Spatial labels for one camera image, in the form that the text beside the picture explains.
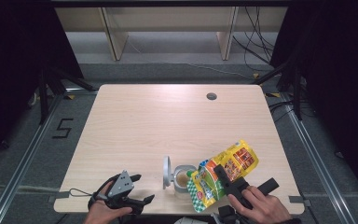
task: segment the wooden table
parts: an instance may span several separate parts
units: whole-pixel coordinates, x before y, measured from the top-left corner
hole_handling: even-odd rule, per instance
[[[207,98],[216,94],[215,100]],[[260,159],[246,180],[259,186],[274,177],[277,196],[291,214],[304,212],[265,96],[256,85],[103,85],[80,136],[60,191],[92,193],[109,177],[127,170],[142,175],[130,193],[142,200],[155,194],[143,214],[195,215],[190,198],[178,199],[173,185],[162,187],[163,158],[173,169],[198,164],[244,139]],[[88,212],[90,197],[57,199],[60,213]],[[227,198],[202,212],[209,215]]]

